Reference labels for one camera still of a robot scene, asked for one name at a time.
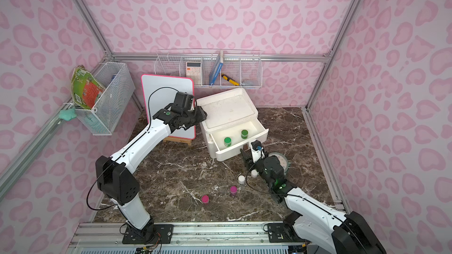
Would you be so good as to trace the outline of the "magenta paint can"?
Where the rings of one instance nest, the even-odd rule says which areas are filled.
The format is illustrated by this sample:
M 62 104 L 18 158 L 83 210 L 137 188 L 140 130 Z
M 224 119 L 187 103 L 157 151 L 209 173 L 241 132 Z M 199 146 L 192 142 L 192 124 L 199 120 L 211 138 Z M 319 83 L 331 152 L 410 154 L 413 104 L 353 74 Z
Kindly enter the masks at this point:
M 210 198 L 208 195 L 204 195 L 204 196 L 202 196 L 201 201 L 203 204 L 209 204 Z
M 230 187 L 230 196 L 232 196 L 232 197 L 237 196 L 237 192 L 238 192 L 238 189 L 237 189 L 236 186 L 231 186 Z

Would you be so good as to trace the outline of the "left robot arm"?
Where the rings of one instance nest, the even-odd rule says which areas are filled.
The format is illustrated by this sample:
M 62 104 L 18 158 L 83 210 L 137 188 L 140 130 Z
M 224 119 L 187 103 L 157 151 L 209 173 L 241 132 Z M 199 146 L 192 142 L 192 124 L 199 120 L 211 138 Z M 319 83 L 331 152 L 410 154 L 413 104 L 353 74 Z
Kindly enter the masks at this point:
M 149 116 L 148 125 L 125 147 L 95 163 L 97 188 L 119 208 L 128 226 L 141 236 L 152 233 L 151 215 L 139 196 L 140 184 L 134 173 L 148 154 L 173 132 L 188 130 L 207 119 L 193 95 L 177 91 L 174 101 Z

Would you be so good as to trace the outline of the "green paint can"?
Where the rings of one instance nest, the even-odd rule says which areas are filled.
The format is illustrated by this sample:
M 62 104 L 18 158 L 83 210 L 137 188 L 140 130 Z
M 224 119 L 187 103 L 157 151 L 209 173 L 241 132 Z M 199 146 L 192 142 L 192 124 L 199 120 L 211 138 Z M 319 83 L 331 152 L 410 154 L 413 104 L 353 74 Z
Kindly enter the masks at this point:
M 230 137 L 225 137 L 224 145 L 225 145 L 225 147 L 230 147 L 232 145 L 232 139 Z
M 247 138 L 248 138 L 248 130 L 243 129 L 243 130 L 241 131 L 241 138 L 242 138 L 242 139 L 247 139 Z

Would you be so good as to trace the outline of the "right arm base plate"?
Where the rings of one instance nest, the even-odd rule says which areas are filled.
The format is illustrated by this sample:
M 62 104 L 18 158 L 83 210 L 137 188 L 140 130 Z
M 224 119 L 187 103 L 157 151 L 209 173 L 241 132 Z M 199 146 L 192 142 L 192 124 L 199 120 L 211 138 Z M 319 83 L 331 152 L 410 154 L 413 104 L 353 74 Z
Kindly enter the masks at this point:
M 268 235 L 270 243 L 301 243 L 305 239 L 299 238 L 292 227 L 284 223 L 266 223 L 263 231 Z

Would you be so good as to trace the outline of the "white drawer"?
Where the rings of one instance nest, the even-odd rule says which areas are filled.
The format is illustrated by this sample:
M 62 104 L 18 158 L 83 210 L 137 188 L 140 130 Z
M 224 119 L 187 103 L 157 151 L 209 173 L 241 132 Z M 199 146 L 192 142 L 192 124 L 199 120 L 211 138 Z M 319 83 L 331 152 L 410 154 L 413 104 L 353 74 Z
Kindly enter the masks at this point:
M 241 138 L 241 131 L 248 130 L 248 138 Z M 251 142 L 259 140 L 265 142 L 267 140 L 269 129 L 263 127 L 258 119 L 253 119 L 246 123 L 230 126 L 224 130 L 218 130 L 213 133 L 205 133 L 205 140 L 207 141 L 208 151 L 211 158 L 219 162 L 228 160 L 240 154 L 240 149 L 246 150 L 251 146 Z M 225 147 L 224 138 L 230 137 L 232 145 Z

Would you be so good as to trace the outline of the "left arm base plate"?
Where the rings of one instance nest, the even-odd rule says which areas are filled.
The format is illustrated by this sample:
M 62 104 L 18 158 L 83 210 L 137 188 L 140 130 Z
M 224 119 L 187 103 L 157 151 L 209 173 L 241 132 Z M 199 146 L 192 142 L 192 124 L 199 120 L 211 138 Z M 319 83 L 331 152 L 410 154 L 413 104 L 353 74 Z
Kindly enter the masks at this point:
M 172 224 L 157 224 L 153 223 L 144 227 L 144 229 L 137 229 L 130 224 L 127 224 L 127 229 L 122 239 L 123 245 L 154 245 L 157 242 L 160 244 L 170 244 L 173 237 L 174 225 Z

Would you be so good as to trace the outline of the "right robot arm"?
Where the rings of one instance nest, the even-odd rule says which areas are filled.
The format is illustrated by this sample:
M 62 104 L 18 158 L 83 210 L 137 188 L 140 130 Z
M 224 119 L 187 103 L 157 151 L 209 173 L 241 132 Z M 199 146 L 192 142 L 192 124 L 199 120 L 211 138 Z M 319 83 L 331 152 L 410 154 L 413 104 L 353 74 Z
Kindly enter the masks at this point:
M 288 229 L 331 254 L 385 254 L 382 243 L 362 215 L 329 207 L 290 182 L 280 160 L 260 146 L 240 150 L 247 172 L 257 171 L 268 193 L 291 210 Z

